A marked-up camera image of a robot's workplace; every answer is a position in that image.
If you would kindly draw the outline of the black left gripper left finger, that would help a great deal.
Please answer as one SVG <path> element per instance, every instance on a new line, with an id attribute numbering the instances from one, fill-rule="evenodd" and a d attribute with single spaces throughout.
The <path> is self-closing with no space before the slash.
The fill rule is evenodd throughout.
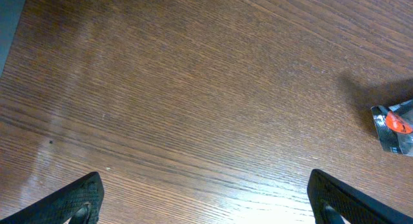
<path id="1" fill-rule="evenodd" d="M 89 223 L 99 221 L 104 188 L 98 172 L 91 172 L 1 223 Z"/>

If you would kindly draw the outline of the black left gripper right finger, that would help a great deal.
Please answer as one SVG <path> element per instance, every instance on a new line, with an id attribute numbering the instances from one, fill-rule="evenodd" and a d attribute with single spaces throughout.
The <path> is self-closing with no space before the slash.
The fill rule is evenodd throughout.
<path id="1" fill-rule="evenodd" d="M 412 218 L 320 169 L 311 171 L 307 194 L 317 224 L 412 223 Z"/>

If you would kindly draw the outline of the black red snack packet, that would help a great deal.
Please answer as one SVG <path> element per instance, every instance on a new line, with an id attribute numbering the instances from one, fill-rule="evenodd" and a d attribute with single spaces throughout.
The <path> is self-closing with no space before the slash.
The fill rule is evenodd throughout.
<path id="1" fill-rule="evenodd" d="M 412 100 L 390 107 L 375 106 L 371 111 L 383 150 L 412 156 Z"/>

